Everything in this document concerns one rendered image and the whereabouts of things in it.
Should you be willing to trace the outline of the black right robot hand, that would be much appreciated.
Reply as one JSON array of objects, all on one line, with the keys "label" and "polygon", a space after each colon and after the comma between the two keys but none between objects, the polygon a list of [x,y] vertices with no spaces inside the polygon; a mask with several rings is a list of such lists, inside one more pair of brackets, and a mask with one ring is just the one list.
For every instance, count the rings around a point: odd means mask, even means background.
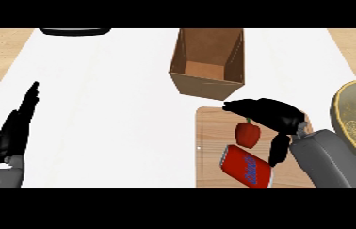
[{"label": "black right robot hand", "polygon": [[296,133],[298,124],[304,122],[304,113],[293,106],[267,98],[224,102],[223,110],[252,119],[276,132],[268,164],[273,167],[282,163],[288,154],[290,136]]}]

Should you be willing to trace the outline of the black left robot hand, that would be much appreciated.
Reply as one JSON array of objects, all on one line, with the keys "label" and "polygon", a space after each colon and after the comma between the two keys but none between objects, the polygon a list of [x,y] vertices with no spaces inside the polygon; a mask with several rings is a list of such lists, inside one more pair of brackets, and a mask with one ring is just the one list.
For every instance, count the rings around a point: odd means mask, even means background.
[{"label": "black left robot hand", "polygon": [[14,109],[0,129],[0,162],[13,155],[23,155],[28,144],[29,124],[38,102],[38,82],[30,85],[19,109]]}]

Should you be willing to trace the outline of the red bell pepper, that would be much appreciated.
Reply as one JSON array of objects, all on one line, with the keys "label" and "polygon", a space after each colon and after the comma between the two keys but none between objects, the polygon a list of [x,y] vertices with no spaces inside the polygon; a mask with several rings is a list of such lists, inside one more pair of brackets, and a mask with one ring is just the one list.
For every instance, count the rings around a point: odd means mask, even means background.
[{"label": "red bell pepper", "polygon": [[246,147],[252,148],[259,140],[261,130],[256,125],[254,125],[249,120],[243,123],[239,123],[234,127],[234,140],[236,143]]}]

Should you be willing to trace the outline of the pale wooden cutting board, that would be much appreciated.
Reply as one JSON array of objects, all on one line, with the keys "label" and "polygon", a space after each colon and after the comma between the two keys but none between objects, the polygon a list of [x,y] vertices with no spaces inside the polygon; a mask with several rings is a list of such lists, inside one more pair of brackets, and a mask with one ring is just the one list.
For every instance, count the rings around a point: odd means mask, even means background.
[{"label": "pale wooden cutting board", "polygon": [[[234,126],[246,119],[220,107],[200,107],[196,111],[196,187],[246,188],[220,168],[224,148],[234,143]],[[273,167],[271,188],[313,188],[313,182],[299,168],[292,154]]]}]

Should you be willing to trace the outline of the brown cardboard box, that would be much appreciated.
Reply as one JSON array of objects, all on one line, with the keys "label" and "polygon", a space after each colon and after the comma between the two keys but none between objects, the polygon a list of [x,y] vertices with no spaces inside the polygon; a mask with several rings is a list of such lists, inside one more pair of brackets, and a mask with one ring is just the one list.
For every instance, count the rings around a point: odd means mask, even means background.
[{"label": "brown cardboard box", "polygon": [[245,85],[242,28],[181,28],[169,76],[180,94],[223,101]]}]

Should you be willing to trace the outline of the olive round bowl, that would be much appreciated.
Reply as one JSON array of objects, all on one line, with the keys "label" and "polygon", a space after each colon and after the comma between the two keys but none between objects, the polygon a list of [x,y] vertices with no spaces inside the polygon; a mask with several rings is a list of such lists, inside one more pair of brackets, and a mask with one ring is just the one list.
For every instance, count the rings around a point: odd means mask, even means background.
[{"label": "olive round bowl", "polygon": [[356,155],[356,80],[338,89],[332,97],[329,116],[335,133]]}]

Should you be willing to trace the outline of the red soda can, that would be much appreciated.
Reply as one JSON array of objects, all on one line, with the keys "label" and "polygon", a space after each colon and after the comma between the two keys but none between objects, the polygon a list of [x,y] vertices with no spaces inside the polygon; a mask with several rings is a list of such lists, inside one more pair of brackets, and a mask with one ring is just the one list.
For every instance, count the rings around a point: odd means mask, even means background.
[{"label": "red soda can", "polygon": [[270,164],[236,145],[227,145],[220,159],[221,171],[249,188],[270,188]]}]

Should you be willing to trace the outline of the black round appliance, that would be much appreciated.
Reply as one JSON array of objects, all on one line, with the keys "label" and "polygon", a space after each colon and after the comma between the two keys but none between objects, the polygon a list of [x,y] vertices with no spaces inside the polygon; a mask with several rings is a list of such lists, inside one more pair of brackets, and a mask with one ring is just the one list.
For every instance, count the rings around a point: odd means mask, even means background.
[{"label": "black round appliance", "polygon": [[110,28],[78,28],[78,29],[59,29],[59,28],[39,28],[45,35],[51,36],[95,36],[104,35]]}]

